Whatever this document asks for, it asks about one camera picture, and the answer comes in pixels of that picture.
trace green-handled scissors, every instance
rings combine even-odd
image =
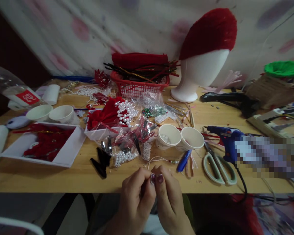
[[[206,174],[208,175],[208,177],[212,181],[214,181],[215,183],[218,183],[218,184],[228,184],[228,185],[236,184],[237,183],[236,174],[235,174],[233,168],[228,164],[228,162],[225,161],[223,159],[223,157],[216,156],[206,142],[205,142],[205,147],[207,148],[207,154],[203,158],[203,166],[204,166],[204,170],[205,170]],[[215,173],[216,177],[214,177],[213,174],[211,174],[211,172],[208,170],[208,166],[207,166],[208,159],[210,161],[211,168],[212,168],[213,172]],[[222,163],[229,170],[229,172],[231,174],[230,177],[227,174]]]

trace woman's hand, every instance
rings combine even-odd
[[[155,166],[151,172],[156,174],[158,215],[165,232],[170,235],[194,235],[184,211],[182,191],[178,180],[163,166]]]
[[[123,181],[119,210],[109,222],[105,234],[141,234],[156,199],[150,176],[150,171],[140,168]]]

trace craft table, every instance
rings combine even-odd
[[[164,100],[170,96],[168,87],[163,92]],[[197,91],[198,95],[202,95],[201,88]],[[64,94],[59,96],[58,103],[60,105],[74,105],[76,108],[85,108],[88,97],[79,95]],[[244,118],[241,112],[233,107],[218,103],[209,102],[201,103],[195,101],[190,104],[195,120],[195,127],[201,130],[203,126],[229,126],[238,128],[244,133],[259,134]],[[21,111],[8,111],[0,117],[0,125],[6,124],[11,118],[20,115]],[[167,119],[165,123],[170,123],[177,126],[171,119]],[[9,133],[5,143],[6,149],[11,145],[21,134]],[[90,158],[97,159],[97,144],[86,138],[80,152],[78,153],[71,168],[60,168],[42,164],[24,162],[21,160],[1,158],[0,159],[0,192],[13,193],[112,193],[118,192],[125,178],[130,176],[139,167],[144,167],[146,162],[142,157],[122,164],[118,169],[108,168],[107,178],[102,179],[90,162]],[[217,148],[213,150],[223,156],[224,152]],[[238,183],[233,186],[217,185],[212,182],[203,171],[202,157],[205,156],[206,149],[201,148],[198,151],[193,151],[193,156],[197,162],[198,169],[194,169],[194,177],[188,179],[181,173],[176,173],[177,165],[166,162],[152,162],[150,170],[154,165],[164,165],[171,169],[174,176],[179,180],[183,193],[242,193],[243,185],[237,174]],[[178,152],[174,147],[166,151],[160,151],[155,143],[152,146],[151,157],[162,156],[168,160],[180,159],[183,153]],[[241,165],[240,171],[246,182],[248,193],[269,193],[268,187],[259,178],[256,173],[248,166]],[[267,181],[273,188],[275,193],[294,193],[294,188],[285,179],[267,178]]]

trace white box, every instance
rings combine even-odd
[[[94,109],[94,110],[89,110],[89,113],[93,113],[97,110],[102,110],[102,109]],[[129,127],[112,127],[112,129],[116,130],[118,133],[120,132],[120,129],[123,129],[126,132],[129,132],[131,129]],[[104,139],[108,136],[108,134],[110,133],[111,137],[117,136],[118,134],[112,133],[110,131],[107,131],[107,129],[98,129],[98,130],[93,130],[93,131],[89,131],[87,129],[87,124],[85,127],[85,131],[84,134],[92,141],[96,141],[96,140],[100,140],[100,139]]]
[[[74,129],[68,140],[65,142],[59,153],[56,155],[52,162],[44,161],[40,159],[32,159],[22,157],[23,153],[37,140],[35,133],[24,133],[18,138],[10,147],[8,147],[2,154],[2,157],[20,159],[27,162],[34,162],[46,165],[55,165],[61,167],[70,168],[80,151],[86,136],[83,133],[83,129],[80,126],[48,123],[48,122],[36,122],[37,124],[43,124],[45,126],[56,126],[62,129]]]

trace blue pen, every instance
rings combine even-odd
[[[185,155],[183,156],[179,165],[177,166],[177,172],[182,172],[184,170],[184,168],[187,164],[187,160],[188,160],[191,153],[192,153],[192,150],[188,150],[185,152]]]

